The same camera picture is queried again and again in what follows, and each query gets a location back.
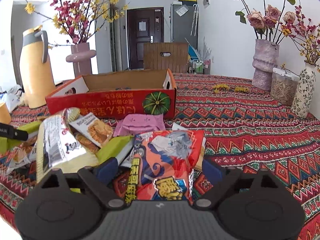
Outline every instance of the wooden chair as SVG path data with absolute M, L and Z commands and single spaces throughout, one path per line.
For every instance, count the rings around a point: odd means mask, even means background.
M 145 43 L 143 68 L 169 68 L 173 73 L 187 73 L 188 46 L 188 43 Z

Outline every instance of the red cardboard box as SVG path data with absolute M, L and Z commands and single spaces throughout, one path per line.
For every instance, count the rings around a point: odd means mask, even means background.
M 50 114 L 78 107 L 81 114 L 123 119 L 128 114 L 174 118 L 177 87 L 170 69 L 83 75 L 46 97 Z

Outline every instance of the table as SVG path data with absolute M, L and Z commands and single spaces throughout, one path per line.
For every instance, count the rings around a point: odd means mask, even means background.
M 188 129 L 205 130 L 205 154 L 222 166 L 235 166 L 256 173 L 268 168 L 301 203 L 306 222 L 299 240 L 320 236 L 320 121 L 308 114 L 295 116 L 290 108 L 268 92 L 251 85 L 251 80 L 194 74 L 175 74 L 178 87 L 174 120 Z M 12 124 L 31 122 L 48 115 L 47 108 L 20 107 Z M 115 127 L 117 120 L 107 119 Z M 35 184 L 35 163 L 27 170 L 5 174 L 10 153 L 0 158 L 0 215 L 13 227 L 16 207 Z M 112 183 L 123 195 L 128 173 L 120 171 Z M 212 188 L 201 171 L 195 171 L 193 199 Z

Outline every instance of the brown door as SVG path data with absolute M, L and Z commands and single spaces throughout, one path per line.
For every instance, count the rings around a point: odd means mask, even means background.
M 163 8 L 127 11 L 130 69 L 143 68 L 143 44 L 163 42 Z

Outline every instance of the pink vase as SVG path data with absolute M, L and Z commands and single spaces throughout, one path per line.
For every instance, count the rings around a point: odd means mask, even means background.
M 264 39 L 256 39 L 255 54 L 252 66 L 256 69 L 252 85 L 265 90 L 271 90 L 272 71 L 278 67 L 279 45 Z
M 80 43 L 71 46 L 71 53 L 66 57 L 67 62 L 73 63 L 75 77 L 80 75 L 92 74 L 91 58 L 97 55 L 97 52 L 90 49 L 89 43 Z

